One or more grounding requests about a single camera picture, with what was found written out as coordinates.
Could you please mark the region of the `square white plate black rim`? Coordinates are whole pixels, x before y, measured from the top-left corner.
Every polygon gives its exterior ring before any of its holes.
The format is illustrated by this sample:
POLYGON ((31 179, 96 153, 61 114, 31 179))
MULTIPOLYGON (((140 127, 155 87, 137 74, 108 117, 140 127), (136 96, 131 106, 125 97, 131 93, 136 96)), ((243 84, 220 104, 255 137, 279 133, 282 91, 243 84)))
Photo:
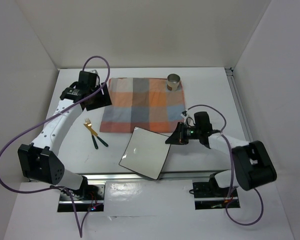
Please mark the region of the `square white plate black rim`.
POLYGON ((135 127, 119 165, 148 179, 158 180, 170 151, 168 136, 135 127))

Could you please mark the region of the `checkered orange blue cloth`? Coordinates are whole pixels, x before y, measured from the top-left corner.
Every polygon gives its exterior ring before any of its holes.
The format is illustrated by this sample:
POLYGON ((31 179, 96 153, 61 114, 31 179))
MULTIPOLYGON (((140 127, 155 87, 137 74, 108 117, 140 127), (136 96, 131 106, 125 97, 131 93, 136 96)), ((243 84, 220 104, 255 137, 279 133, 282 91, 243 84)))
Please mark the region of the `checkered orange blue cloth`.
POLYGON ((112 104, 104 108, 101 133, 131 133, 140 127, 172 133, 183 121, 186 109, 183 85, 168 90, 162 78, 111 78, 108 91, 112 104))

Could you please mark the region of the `beige metal cup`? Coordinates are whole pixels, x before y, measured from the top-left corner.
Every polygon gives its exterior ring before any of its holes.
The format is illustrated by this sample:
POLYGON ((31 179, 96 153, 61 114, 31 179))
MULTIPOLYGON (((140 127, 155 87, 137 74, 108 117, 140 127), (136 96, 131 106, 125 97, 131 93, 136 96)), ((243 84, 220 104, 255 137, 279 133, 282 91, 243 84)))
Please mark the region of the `beige metal cup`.
POLYGON ((167 76, 166 87, 169 91, 175 92, 178 90, 180 82, 180 76, 175 73, 171 73, 167 76))

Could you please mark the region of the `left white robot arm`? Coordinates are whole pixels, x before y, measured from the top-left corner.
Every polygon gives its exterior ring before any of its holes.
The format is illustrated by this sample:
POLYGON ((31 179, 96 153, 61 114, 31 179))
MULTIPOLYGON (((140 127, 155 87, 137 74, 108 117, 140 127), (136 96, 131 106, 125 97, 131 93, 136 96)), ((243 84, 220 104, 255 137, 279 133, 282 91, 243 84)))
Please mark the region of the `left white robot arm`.
POLYGON ((107 84, 100 82, 96 70, 80 71, 73 82, 60 95, 58 106, 41 133, 29 144, 22 144, 17 151, 24 177, 69 190, 82 200, 97 187, 88 179, 67 169, 58 154, 64 138, 75 120, 84 110, 90 111, 111 105, 107 84))

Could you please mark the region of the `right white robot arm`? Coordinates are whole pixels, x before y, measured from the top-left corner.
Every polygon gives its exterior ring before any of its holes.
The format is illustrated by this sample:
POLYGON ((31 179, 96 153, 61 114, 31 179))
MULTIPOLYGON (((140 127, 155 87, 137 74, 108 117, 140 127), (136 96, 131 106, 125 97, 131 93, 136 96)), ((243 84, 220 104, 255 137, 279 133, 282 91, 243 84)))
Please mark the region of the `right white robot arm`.
POLYGON ((198 140, 206 148, 230 157, 230 170, 216 172, 211 176, 208 190, 213 196, 220 196, 225 189, 240 187, 249 191, 277 180, 275 167, 261 141, 243 141, 213 129, 205 111, 194 114, 193 126, 179 122, 165 143, 187 145, 190 140, 198 140))

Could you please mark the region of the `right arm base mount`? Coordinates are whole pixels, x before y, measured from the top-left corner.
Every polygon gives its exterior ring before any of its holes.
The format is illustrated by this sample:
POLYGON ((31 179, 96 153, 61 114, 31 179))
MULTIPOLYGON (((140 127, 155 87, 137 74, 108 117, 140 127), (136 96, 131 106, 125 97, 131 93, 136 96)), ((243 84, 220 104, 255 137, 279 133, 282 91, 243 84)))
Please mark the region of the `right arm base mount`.
POLYGON ((216 210, 229 208, 240 208, 238 192, 234 190, 230 197, 227 197, 229 188, 213 186, 210 182, 193 182, 192 189, 188 191, 194 197, 196 210, 216 210))

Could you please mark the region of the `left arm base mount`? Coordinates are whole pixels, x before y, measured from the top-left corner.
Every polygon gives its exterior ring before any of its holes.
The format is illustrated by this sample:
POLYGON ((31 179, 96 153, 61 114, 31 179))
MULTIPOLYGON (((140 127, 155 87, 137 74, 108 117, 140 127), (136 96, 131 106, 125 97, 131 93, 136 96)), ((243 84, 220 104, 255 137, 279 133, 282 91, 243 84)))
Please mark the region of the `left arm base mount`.
MULTIPOLYGON (((87 212, 103 212, 104 211, 104 198, 105 198, 106 184, 104 182, 98 182, 89 187, 87 193, 83 196, 76 195, 70 190, 70 194, 74 200, 76 211, 79 213, 87 212)), ((58 200, 58 213, 73 213, 73 206, 71 197, 65 190, 59 195, 58 200)))

